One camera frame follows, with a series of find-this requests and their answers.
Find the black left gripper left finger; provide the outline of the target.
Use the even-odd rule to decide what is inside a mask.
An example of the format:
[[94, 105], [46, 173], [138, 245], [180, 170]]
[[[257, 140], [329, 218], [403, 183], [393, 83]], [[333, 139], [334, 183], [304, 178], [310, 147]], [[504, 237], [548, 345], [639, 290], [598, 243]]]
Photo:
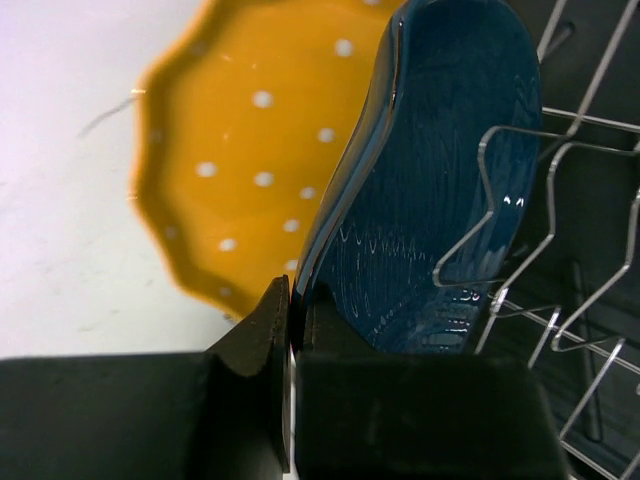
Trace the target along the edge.
[[6, 359], [5, 479], [280, 479], [290, 470], [290, 293], [202, 352]]

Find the yellow polka dot plate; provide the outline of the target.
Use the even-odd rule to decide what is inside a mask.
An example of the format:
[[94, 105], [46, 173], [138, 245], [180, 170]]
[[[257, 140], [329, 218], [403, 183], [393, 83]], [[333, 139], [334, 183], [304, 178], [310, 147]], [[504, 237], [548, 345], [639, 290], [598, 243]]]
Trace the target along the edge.
[[184, 292], [235, 320], [293, 275], [394, 1], [207, 1], [140, 81], [131, 198]]

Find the dark blue leaf plate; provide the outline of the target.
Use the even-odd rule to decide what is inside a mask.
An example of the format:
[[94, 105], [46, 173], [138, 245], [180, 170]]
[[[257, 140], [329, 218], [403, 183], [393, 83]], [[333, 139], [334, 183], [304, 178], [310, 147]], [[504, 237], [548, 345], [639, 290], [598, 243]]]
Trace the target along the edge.
[[375, 349], [459, 353], [535, 182], [541, 80], [503, 1], [408, 1], [307, 235], [297, 313], [325, 286]]

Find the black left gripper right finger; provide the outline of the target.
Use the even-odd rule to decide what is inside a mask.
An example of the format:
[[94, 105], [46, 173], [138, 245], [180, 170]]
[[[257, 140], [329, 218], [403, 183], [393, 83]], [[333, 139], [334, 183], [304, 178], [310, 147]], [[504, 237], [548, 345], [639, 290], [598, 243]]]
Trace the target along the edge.
[[524, 363], [377, 352], [324, 285], [293, 327], [300, 478], [567, 477], [543, 389]]

